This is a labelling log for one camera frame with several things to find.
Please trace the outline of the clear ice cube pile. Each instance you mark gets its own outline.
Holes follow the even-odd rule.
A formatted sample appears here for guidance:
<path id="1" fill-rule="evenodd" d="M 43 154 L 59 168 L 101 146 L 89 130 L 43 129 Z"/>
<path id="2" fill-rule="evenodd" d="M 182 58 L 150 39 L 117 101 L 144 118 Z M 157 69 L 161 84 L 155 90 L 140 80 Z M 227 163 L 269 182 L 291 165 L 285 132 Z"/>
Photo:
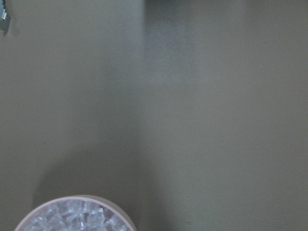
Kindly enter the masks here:
<path id="1" fill-rule="evenodd" d="M 34 215 L 24 231 L 129 231 L 110 209 L 89 200 L 70 199 L 48 205 Z"/>

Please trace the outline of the pink bowl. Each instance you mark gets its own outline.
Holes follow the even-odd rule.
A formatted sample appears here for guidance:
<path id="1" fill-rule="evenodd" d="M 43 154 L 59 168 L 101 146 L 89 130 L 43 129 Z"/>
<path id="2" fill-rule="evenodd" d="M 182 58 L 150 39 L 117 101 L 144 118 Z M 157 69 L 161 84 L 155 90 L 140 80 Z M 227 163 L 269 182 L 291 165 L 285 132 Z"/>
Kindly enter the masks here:
<path id="1" fill-rule="evenodd" d="M 113 202 L 93 195 L 48 201 L 31 211 L 16 231 L 136 231 L 127 213 Z"/>

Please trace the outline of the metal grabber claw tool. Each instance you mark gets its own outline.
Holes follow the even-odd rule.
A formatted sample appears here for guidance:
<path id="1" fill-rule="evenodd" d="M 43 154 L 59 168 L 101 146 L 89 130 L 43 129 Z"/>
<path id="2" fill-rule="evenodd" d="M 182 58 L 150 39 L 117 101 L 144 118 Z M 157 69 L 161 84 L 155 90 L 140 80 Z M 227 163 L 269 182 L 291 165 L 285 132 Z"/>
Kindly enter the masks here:
<path id="1" fill-rule="evenodd" d="M 5 0 L 0 0 L 0 29 L 2 31 L 8 31 L 10 25 L 10 15 L 7 11 Z"/>

